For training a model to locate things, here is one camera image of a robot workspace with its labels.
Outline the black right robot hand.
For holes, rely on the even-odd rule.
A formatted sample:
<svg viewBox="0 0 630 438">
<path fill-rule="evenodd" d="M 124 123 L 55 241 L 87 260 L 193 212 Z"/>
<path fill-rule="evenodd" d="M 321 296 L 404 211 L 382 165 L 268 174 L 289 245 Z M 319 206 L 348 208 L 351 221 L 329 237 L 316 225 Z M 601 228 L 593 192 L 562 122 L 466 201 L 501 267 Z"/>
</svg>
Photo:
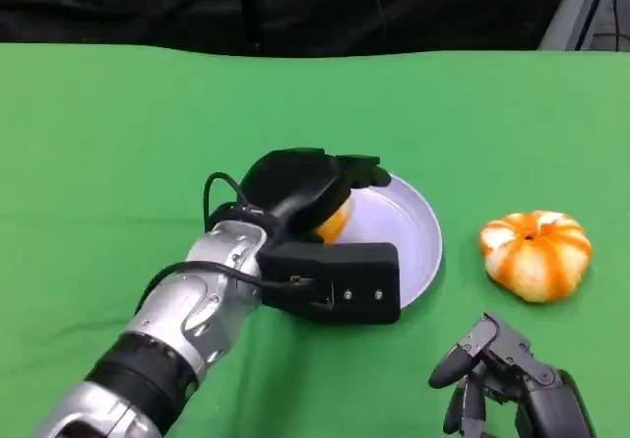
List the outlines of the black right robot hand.
<svg viewBox="0 0 630 438">
<path fill-rule="evenodd" d="M 597 435 L 573 377 L 535 358 L 531 342 L 494 314 L 481 315 L 440 360 L 428 384 L 456 386 L 444 416 L 446 434 L 489 437 L 485 401 L 490 399 L 517 405 L 520 437 Z"/>
</svg>

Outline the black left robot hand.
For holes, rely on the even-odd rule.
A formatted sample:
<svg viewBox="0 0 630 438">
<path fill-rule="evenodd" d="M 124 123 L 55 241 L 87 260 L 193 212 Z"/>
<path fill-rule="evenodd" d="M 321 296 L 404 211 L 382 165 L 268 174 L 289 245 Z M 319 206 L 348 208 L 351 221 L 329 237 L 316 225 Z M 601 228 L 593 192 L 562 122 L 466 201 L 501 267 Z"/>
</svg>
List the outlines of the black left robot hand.
<svg viewBox="0 0 630 438">
<path fill-rule="evenodd" d="M 290 235 L 332 244 L 346 227 L 354 189 L 386 187 L 391 174 L 378 156 L 334 156 L 323 149 L 272 151 L 241 181 L 245 199 L 276 217 Z"/>
</svg>

